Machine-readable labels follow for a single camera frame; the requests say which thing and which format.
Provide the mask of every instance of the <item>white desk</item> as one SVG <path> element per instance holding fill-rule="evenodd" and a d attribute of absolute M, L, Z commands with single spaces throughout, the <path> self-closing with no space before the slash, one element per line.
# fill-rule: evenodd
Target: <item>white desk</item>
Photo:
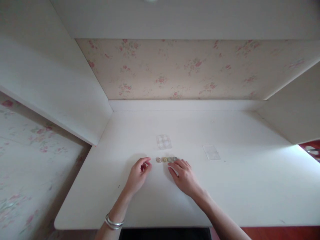
<path fill-rule="evenodd" d="M 159 150 L 168 134 L 173 148 Z M 221 156 L 209 161 L 203 145 Z M 292 146 L 255 112 L 114 112 L 86 158 L 55 220 L 57 229 L 98 229 L 119 196 L 133 163 L 153 169 L 129 206 L 124 227 L 210 226 L 173 183 L 157 156 L 177 156 L 240 226 L 320 224 L 320 164 Z"/>

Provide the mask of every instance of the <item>wrist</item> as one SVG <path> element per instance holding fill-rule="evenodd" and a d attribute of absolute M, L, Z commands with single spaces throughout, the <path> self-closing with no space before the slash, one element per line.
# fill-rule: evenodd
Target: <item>wrist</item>
<path fill-rule="evenodd" d="M 201 187 L 198 187 L 196 191 L 190 196 L 195 202 L 204 200 L 208 197 L 208 192 Z"/>
<path fill-rule="evenodd" d="M 133 196 L 134 196 L 134 193 L 126 186 L 123 188 L 120 194 L 120 197 L 122 197 L 125 201 L 129 201 L 129 202 L 131 201 Z"/>

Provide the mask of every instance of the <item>silver bracelet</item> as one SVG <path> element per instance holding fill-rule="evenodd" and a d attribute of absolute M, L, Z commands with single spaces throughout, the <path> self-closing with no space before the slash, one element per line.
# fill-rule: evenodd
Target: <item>silver bracelet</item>
<path fill-rule="evenodd" d="M 122 223 L 115 223 L 115 222 L 112 222 L 109 218 L 109 213 L 106 215 L 106 219 L 105 219 L 105 222 L 106 224 L 112 228 L 113 230 L 118 230 L 119 228 L 122 227 L 124 221 Z"/>

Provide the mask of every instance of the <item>person's right hand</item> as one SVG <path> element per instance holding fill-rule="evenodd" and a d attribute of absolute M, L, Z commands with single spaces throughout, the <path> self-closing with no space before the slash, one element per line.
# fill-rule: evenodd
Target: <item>person's right hand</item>
<path fill-rule="evenodd" d="M 174 182 L 182 192 L 191 198 L 194 198 L 197 194 L 201 193 L 202 188 L 188 162 L 183 159 L 178 159 L 174 163 L 168 163 L 168 165 L 169 172 L 171 173 Z M 176 170 L 179 176 L 177 176 L 171 167 Z"/>

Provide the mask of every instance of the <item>wooden floor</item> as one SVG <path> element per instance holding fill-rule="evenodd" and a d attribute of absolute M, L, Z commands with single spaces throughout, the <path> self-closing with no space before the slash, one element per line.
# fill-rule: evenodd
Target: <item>wooden floor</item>
<path fill-rule="evenodd" d="M 320 240 L 320 227 L 242 228 L 252 240 Z"/>

